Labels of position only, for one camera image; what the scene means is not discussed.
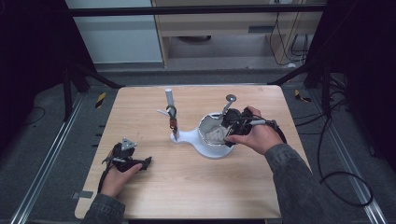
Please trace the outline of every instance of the person's right hand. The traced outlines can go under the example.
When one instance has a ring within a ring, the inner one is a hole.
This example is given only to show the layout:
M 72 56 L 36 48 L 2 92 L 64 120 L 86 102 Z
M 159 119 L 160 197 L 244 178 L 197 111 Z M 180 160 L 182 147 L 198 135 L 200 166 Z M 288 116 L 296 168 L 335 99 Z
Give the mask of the person's right hand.
M 260 110 L 253 106 L 248 106 L 247 108 L 253 115 L 262 116 Z M 225 140 L 251 147 L 262 155 L 271 147 L 283 143 L 279 134 L 272 127 L 265 124 L 253 126 L 248 135 L 229 135 Z

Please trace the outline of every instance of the gray floor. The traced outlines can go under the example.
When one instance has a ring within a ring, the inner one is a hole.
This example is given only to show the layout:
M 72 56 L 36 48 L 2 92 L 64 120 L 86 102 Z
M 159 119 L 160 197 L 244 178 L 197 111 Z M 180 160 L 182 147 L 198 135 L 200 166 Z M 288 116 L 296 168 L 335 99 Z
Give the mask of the gray floor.
M 122 72 L 103 71 L 101 74 L 111 80 L 129 86 L 139 85 L 183 85 L 183 84 L 265 84 L 286 75 L 291 68 L 279 66 L 272 57 L 264 36 L 212 36 L 206 42 L 189 42 L 174 38 L 166 68 L 129 69 Z M 298 89 L 303 97 L 314 98 L 318 90 L 305 90 L 302 81 L 304 75 L 294 78 L 282 86 L 285 98 L 295 123 L 302 123 L 312 117 L 297 119 L 319 112 L 315 103 L 307 103 L 294 97 Z M 82 105 L 70 133 L 51 167 L 48 179 L 35 201 L 28 222 L 31 223 L 78 223 L 74 217 L 77 200 L 72 199 L 74 192 L 82 190 L 86 175 L 90 169 L 100 133 L 106 124 L 117 90 L 89 78 L 92 87 L 82 95 Z M 98 95 L 105 91 L 106 98 L 101 108 L 95 108 Z M 334 95 L 334 102 L 343 99 Z M 10 146 L 12 154 L 1 162 L 0 177 L 0 223 L 8 223 L 21 200 L 35 179 L 42 161 L 51 147 L 57 132 L 63 125 L 64 105 L 61 85 L 43 91 L 35 98 L 35 106 L 21 133 Z M 362 173 L 362 177 L 374 190 L 378 203 L 388 223 L 396 223 L 396 174 L 386 161 L 370 156 L 369 146 L 361 130 L 346 111 L 347 105 L 337 107 L 332 112 L 332 124 Z M 318 134 L 323 119 L 298 127 L 312 172 L 317 180 Z M 344 170 L 336 152 L 332 138 L 326 133 L 321 148 L 321 166 L 323 173 Z M 334 189 L 358 203 L 355 190 L 348 177 L 335 177 L 329 181 Z M 364 208 L 357 208 L 337 201 L 345 211 L 351 223 L 371 223 Z

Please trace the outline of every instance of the hand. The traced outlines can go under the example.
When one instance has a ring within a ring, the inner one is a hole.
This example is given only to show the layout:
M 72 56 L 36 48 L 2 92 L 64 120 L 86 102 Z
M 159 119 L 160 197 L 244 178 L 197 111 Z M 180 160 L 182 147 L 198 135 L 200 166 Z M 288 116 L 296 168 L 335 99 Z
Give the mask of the hand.
M 115 166 L 112 166 L 108 171 L 105 180 L 103 181 L 101 193 L 112 198 L 116 198 L 122 191 L 125 184 L 132 178 L 134 174 L 139 172 L 142 166 L 142 163 L 138 163 L 124 173 L 117 170 Z
M 260 110 L 253 106 L 248 106 L 247 108 L 253 115 L 262 116 Z M 271 147 L 283 143 L 279 134 L 273 128 L 265 124 L 253 126 L 248 135 L 229 135 L 225 140 L 251 147 L 262 155 Z

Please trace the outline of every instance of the wooden table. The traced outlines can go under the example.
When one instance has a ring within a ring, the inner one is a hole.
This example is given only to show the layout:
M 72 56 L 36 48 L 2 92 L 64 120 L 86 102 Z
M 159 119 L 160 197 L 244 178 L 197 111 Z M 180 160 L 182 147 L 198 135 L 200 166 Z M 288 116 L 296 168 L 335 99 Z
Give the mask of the wooden table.
M 167 106 L 165 89 L 173 91 L 179 129 L 196 128 L 208 113 L 221 112 L 227 94 L 237 97 L 232 108 L 260 109 L 265 119 L 275 119 L 288 143 L 306 156 L 278 86 L 176 86 L 120 89 L 92 162 L 76 217 L 89 209 L 105 165 L 102 160 L 126 137 L 137 143 L 134 159 L 152 156 L 147 171 L 139 172 L 120 194 L 125 218 L 278 218 L 273 174 L 264 156 L 237 145 L 220 160 L 201 156 L 194 147 L 170 140 L 169 118 L 157 112 Z

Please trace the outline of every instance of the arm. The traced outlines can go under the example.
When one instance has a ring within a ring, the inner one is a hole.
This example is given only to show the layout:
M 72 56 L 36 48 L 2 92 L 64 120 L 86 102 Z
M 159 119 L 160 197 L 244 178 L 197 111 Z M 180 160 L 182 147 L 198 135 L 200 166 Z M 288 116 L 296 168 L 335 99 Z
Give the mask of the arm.
M 102 191 L 93 200 L 90 210 L 88 210 L 81 223 L 111 223 L 122 222 L 125 211 L 125 204 L 120 203 L 116 198 L 122 191 L 124 185 L 136 174 L 142 164 L 139 163 L 124 173 L 116 167 L 110 168 L 103 182 Z
M 249 110 L 256 116 L 261 112 Z M 231 135 L 227 141 L 251 147 L 267 159 L 274 173 L 280 213 L 289 223 L 344 223 L 340 209 L 315 180 L 300 155 L 282 142 L 267 125 L 256 125 L 248 135 Z

